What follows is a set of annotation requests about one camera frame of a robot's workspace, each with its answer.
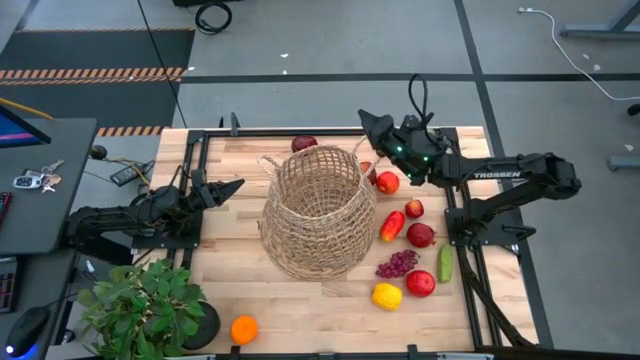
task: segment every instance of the wicker basket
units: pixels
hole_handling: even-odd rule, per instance
[[[317,145],[282,165],[266,155],[258,163],[272,179],[260,223],[262,244],[282,271],[302,280],[330,280],[364,259],[374,238],[376,194],[355,149]]]

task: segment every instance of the orange striped tape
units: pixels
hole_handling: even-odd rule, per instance
[[[170,129],[170,126],[120,126],[120,127],[104,127],[98,129],[100,137],[113,136],[154,136],[160,135],[162,130]]]
[[[115,82],[182,81],[187,70],[163,68],[0,70],[0,85],[103,84]]]
[[[20,33],[43,33],[43,32],[122,32],[122,31],[147,31],[147,28],[124,28],[124,29],[23,29],[16,31]],[[161,27],[153,28],[151,31],[195,31],[192,26]]]

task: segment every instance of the green cucumber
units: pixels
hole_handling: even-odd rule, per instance
[[[444,244],[438,253],[438,282],[446,283],[451,281],[453,274],[453,246]]]

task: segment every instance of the red grapes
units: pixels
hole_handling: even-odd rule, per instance
[[[385,279],[403,277],[413,270],[420,255],[413,250],[405,250],[391,255],[391,261],[378,265],[376,275]]]

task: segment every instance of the wooden tabletop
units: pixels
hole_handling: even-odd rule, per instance
[[[462,153],[467,157],[489,156],[482,127],[458,127]],[[187,130],[164,130],[153,174],[153,187],[169,183],[182,162]],[[351,150],[359,137],[317,137],[320,144]],[[208,301],[218,310],[222,329],[216,339],[198,353],[229,353],[231,322],[238,315],[254,316],[259,335],[243,346],[243,353],[315,352],[406,352],[408,344],[420,351],[472,350],[462,279],[457,263],[447,284],[437,284],[435,292],[423,299],[405,296],[395,312],[379,309],[371,302],[371,291],[380,281],[378,264],[396,251],[412,248],[405,230],[392,243],[375,239],[362,263],[346,276],[326,282],[304,282],[280,271],[264,252],[258,222],[269,188],[269,178],[256,163],[268,154],[279,162],[291,155],[291,137],[214,138],[209,144],[209,181],[244,178],[246,183],[222,207],[205,212],[201,245],[194,253],[191,281],[200,284]],[[194,151],[192,169],[197,167],[199,149]],[[373,161],[375,153],[367,145],[357,152],[360,161]],[[447,242],[443,211],[447,206],[442,189],[425,184],[409,186],[409,181],[387,159],[378,171],[393,171],[400,177],[396,194],[378,194],[376,228],[393,210],[402,210],[407,201],[419,199],[425,214],[418,221],[436,231],[437,245],[415,249],[420,254],[417,269],[435,275],[437,252]],[[489,197],[498,191],[495,181],[470,183],[473,197]],[[164,257],[166,251],[154,251]],[[516,257],[500,248],[486,246],[484,256],[491,289],[498,306],[523,336],[536,341],[536,332]],[[469,256],[473,265],[473,256]],[[402,281],[392,280],[404,288]],[[485,344],[490,344],[486,316],[476,298]]]

